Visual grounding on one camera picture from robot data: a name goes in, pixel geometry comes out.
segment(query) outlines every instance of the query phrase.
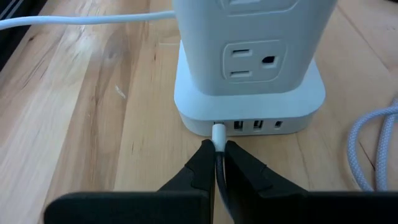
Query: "white power strip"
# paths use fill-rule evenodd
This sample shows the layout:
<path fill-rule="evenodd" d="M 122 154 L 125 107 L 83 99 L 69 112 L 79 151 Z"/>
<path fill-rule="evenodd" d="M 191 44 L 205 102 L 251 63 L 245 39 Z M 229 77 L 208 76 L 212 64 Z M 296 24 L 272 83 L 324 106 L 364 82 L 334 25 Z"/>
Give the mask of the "white power strip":
<path fill-rule="evenodd" d="M 325 99 L 314 51 L 336 0 L 174 0 L 182 36 L 175 104 L 211 136 L 300 131 Z"/>

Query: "power strip base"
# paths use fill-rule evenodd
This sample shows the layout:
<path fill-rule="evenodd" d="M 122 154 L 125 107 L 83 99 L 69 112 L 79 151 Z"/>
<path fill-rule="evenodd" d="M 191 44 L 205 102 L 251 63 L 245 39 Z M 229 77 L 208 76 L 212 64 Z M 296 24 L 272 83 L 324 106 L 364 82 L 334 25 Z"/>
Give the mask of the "power strip base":
<path fill-rule="evenodd" d="M 314 60 L 303 82 L 292 91 L 206 95 L 195 86 L 180 43 L 174 101 L 184 125 L 200 136 L 211 136 L 215 122 L 224 122 L 228 136 L 295 133 L 308 126 L 324 100 L 325 87 Z"/>

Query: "wooden table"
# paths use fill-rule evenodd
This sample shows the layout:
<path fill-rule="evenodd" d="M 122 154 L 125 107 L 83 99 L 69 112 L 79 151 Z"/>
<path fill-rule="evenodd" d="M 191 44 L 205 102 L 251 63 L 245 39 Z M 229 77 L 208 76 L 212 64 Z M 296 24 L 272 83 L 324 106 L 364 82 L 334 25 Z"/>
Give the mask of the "wooden table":
<path fill-rule="evenodd" d="M 171 8 L 170 0 L 58 0 L 42 14 Z M 184 128 L 173 101 L 179 40 L 172 19 L 30 28 L 0 74 L 0 223 L 40 222 L 43 207 L 67 192 L 157 190 L 179 171 L 203 139 Z M 358 190 L 347 132 L 398 90 L 398 4 L 341 0 L 316 60 L 327 97 L 307 129 L 232 139 L 303 188 Z M 371 181 L 380 126 L 371 121 L 358 144 Z M 392 150 L 391 189 L 397 160 Z M 231 223 L 218 195 L 215 223 Z"/>

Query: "usb-a port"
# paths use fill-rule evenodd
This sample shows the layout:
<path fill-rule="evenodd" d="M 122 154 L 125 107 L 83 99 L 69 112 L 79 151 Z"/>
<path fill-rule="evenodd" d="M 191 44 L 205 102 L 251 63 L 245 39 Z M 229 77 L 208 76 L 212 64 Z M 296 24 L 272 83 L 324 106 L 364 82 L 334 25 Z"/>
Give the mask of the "usb-a port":
<path fill-rule="evenodd" d="M 234 121 L 234 130 L 243 131 L 243 121 Z"/>
<path fill-rule="evenodd" d="M 263 123 L 262 121 L 255 121 L 253 124 L 253 129 L 255 131 L 260 131 L 262 128 L 262 123 Z"/>

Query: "white cord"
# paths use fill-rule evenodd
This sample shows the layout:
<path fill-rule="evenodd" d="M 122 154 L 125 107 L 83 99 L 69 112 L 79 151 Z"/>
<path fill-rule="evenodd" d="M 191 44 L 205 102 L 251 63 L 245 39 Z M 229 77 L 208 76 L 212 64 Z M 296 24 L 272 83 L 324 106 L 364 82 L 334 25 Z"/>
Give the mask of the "white cord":
<path fill-rule="evenodd" d="M 225 125 L 216 123 L 213 125 L 211 140 L 213 141 L 216 152 L 225 152 L 226 133 Z"/>
<path fill-rule="evenodd" d="M 380 110 L 370 112 L 359 118 L 348 136 L 347 142 L 347 156 L 348 163 L 359 187 L 365 191 L 373 191 L 371 184 L 365 178 L 358 158 L 356 157 L 356 140 L 358 138 L 359 130 L 362 126 L 377 116 L 387 116 L 380 133 L 379 145 L 377 147 L 376 156 L 376 190 L 387 190 L 387 158 L 388 150 L 391 140 L 391 135 L 394 127 L 394 122 L 398 114 L 398 97 L 396 97 L 392 106 Z"/>
<path fill-rule="evenodd" d="M 87 16 L 87 17 L 66 17 L 66 16 L 27 16 L 0 21 L 0 30 L 17 26 L 35 25 L 35 24 L 112 24 L 133 21 L 148 21 L 159 19 L 174 18 L 174 11 L 152 12 L 146 14 L 128 14 L 114 16 Z"/>

